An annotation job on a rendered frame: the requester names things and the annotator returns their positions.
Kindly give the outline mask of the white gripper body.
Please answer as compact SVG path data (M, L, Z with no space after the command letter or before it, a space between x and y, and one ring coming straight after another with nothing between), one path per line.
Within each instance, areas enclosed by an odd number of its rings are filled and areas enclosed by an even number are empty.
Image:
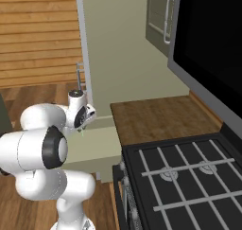
M95 119L93 117L87 118L79 127L78 131L85 130L86 126L90 123L92 123Z

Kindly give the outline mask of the olive counter cabinet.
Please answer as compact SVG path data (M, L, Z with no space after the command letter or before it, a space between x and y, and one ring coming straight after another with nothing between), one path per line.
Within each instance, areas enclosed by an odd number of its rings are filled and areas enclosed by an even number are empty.
M121 161L121 145L111 115L99 116L81 133L67 136L63 169L95 173L102 183L112 181L112 166Z

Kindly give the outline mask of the dark object at room edge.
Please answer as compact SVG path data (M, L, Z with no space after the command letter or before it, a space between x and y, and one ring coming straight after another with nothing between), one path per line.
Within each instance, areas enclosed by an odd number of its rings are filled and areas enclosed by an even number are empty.
M5 102L0 94L0 135L3 133L11 133L12 125L9 119L8 110L6 108Z

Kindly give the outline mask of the black stove with grey grates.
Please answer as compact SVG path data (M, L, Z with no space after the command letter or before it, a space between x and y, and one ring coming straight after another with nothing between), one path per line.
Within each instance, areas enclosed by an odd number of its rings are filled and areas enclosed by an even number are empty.
M242 157L222 133L124 146L121 161L126 173L112 168L120 230L242 230Z

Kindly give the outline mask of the olive wall cupboard door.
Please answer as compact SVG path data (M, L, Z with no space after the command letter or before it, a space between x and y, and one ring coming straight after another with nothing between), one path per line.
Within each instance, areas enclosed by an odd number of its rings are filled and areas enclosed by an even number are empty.
M174 0L169 2L168 17L165 17L167 0L147 0L146 38L166 57L169 45L164 40L170 39Z

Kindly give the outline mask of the black microwave with grey frame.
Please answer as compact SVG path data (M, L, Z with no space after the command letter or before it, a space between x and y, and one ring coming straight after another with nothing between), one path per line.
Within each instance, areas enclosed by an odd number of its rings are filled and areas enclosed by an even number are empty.
M168 68L242 138L242 0L175 0Z

